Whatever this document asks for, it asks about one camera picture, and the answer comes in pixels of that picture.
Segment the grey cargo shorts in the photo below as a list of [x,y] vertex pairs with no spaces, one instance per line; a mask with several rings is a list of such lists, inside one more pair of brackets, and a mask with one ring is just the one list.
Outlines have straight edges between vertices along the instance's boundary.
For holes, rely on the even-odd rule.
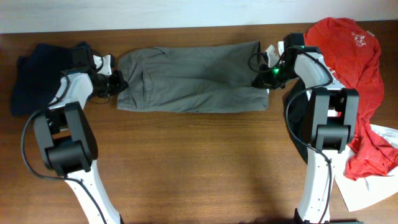
[[118,69],[128,87],[117,108],[134,112],[242,113],[269,106],[255,88],[257,65],[248,65],[259,42],[217,47],[152,47],[122,56]]

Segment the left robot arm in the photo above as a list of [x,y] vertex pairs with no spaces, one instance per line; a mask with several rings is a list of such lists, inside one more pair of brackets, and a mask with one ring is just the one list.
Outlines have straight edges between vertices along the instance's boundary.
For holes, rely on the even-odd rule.
[[51,103],[28,120],[45,167],[73,190],[89,223],[123,222],[111,203],[98,171],[98,145],[83,112],[92,97],[109,98],[128,86],[111,54],[89,46],[71,50],[72,66],[61,72]]

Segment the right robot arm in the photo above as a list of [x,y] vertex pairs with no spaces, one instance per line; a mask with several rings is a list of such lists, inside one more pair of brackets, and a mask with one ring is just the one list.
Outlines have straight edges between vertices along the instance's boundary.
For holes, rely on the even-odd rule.
[[259,66],[253,87],[276,90],[295,79],[304,85],[286,99],[284,110],[292,140],[307,150],[303,195],[292,221],[330,223],[335,170],[354,138],[359,93],[333,76],[321,50],[307,45],[302,33],[291,33],[253,57]]

